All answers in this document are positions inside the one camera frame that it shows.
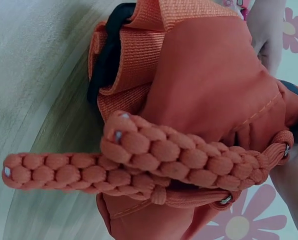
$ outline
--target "light wood surface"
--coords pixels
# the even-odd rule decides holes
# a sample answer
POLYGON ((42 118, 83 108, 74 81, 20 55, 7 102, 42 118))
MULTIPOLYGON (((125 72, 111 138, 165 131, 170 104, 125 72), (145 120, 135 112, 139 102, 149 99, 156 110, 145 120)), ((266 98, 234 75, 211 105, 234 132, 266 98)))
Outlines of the light wood surface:
POLYGON ((86 100, 96 23, 121 0, 0 0, 0 240, 109 240, 94 195, 14 191, 17 152, 93 152, 102 122, 86 100))

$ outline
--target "flower pattern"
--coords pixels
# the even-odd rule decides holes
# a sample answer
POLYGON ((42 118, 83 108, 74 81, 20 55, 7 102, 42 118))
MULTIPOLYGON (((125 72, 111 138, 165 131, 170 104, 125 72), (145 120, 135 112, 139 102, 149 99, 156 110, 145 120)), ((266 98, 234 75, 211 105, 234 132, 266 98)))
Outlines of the flower pattern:
POLYGON ((285 8, 283 19, 283 48, 298 54, 298 16, 293 17, 293 10, 285 8))
POLYGON ((272 230, 281 230, 287 224, 285 215, 275 215, 257 219, 274 201, 276 190, 269 184, 262 185, 254 194, 243 212, 247 190, 230 210, 218 214, 209 224, 202 228, 194 240, 279 240, 280 237, 272 230))

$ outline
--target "drawstring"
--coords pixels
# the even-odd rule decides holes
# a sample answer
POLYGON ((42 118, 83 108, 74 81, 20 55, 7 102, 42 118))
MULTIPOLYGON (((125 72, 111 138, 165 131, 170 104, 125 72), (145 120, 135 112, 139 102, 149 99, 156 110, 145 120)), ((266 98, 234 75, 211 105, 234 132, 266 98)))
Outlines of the drawstring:
POLYGON ((12 154, 3 163, 2 179, 15 189, 101 192, 175 208, 210 204, 224 210, 285 163, 293 143, 292 133, 281 131, 263 153, 227 147, 118 111, 105 124, 102 154, 12 154), (173 191, 171 180, 200 188, 173 191))

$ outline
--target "seam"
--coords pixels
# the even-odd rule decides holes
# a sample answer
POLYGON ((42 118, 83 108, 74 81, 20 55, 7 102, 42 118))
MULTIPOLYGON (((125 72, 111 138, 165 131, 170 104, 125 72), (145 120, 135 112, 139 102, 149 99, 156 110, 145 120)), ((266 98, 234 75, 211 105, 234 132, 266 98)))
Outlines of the seam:
POLYGON ((234 127, 230 132, 235 132, 236 130, 238 130, 242 125, 246 124, 247 122, 249 122, 251 119, 255 118, 256 116, 258 116, 260 113, 262 113, 264 110, 266 110, 272 103, 274 100, 276 100, 276 98, 281 95, 281 93, 277 93, 265 106, 263 106, 263 108, 261 108, 258 112, 256 112, 255 114, 253 114, 251 117, 247 118, 247 120, 245 120, 243 123, 241 123, 240 125, 234 127))
POLYGON ((130 207, 130 208, 126 209, 126 210, 123 210, 123 211, 120 211, 120 212, 115 213, 113 215, 110 215, 110 218, 111 219, 121 218, 121 217, 123 217, 125 215, 129 215, 129 214, 132 214, 132 213, 134 213, 134 212, 136 212, 136 211, 138 211, 140 209, 143 209, 143 208, 149 206, 150 204, 151 204, 151 201, 150 200, 143 201, 143 202, 141 202, 141 203, 139 203, 139 204, 137 204, 137 205, 135 205, 133 207, 130 207))

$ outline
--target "orange fabric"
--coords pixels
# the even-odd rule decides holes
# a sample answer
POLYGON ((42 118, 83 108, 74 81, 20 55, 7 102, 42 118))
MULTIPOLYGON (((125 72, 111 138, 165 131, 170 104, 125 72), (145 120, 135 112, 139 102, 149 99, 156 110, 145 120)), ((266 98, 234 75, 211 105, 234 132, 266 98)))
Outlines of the orange fabric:
MULTIPOLYGON (((100 89, 97 102, 106 120, 116 110, 136 114, 144 103, 157 69, 166 32, 194 18, 237 16, 211 0, 138 0, 131 23, 120 31, 121 57, 116 80, 100 89)), ((89 50, 89 77, 106 39, 105 22, 94 30, 89 50)))
MULTIPOLYGON (((286 161, 298 96, 268 74, 228 8, 139 0, 130 20, 117 78, 97 99, 103 155, 11 155, 2 178, 17 189, 102 192, 99 211, 116 240, 188 240, 286 161), (109 118, 116 110, 142 118, 109 118)), ((90 77, 104 26, 92 37, 90 77)))

